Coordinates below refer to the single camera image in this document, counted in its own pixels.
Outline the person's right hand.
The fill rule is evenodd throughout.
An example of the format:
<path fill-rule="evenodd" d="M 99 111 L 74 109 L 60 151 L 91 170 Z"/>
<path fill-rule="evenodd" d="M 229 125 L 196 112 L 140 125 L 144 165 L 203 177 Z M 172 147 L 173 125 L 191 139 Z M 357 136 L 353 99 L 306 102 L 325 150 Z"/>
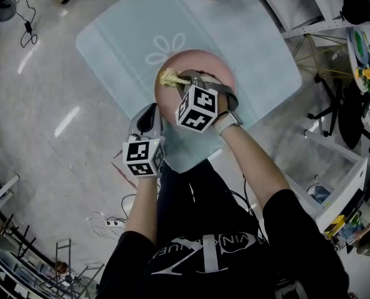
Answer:
<path fill-rule="evenodd" d="M 213 126 L 218 125 L 228 114 L 228 99 L 225 93 L 218 93 L 217 97 L 217 118 L 213 122 Z"/>

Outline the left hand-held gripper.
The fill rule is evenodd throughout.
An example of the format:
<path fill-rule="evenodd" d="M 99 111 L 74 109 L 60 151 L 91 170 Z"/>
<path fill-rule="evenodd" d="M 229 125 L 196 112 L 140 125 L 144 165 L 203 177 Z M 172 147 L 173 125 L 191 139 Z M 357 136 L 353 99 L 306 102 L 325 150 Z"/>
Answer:
<path fill-rule="evenodd" d="M 127 142 L 123 143 L 123 163 L 137 178 L 160 177 L 166 156 L 160 107 L 151 103 L 131 120 Z"/>

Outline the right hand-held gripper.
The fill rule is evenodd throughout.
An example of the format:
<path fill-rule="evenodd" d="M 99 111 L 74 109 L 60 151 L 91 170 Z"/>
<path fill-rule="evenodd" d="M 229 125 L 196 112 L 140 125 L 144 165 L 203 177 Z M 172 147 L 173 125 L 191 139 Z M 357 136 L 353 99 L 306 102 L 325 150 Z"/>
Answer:
<path fill-rule="evenodd" d="M 173 83 L 181 102 L 175 111 L 177 126 L 186 130 L 205 132 L 217 118 L 218 93 L 225 93 L 228 109 L 239 106 L 233 89 L 218 78 L 203 71 L 189 69 L 182 71 Z"/>

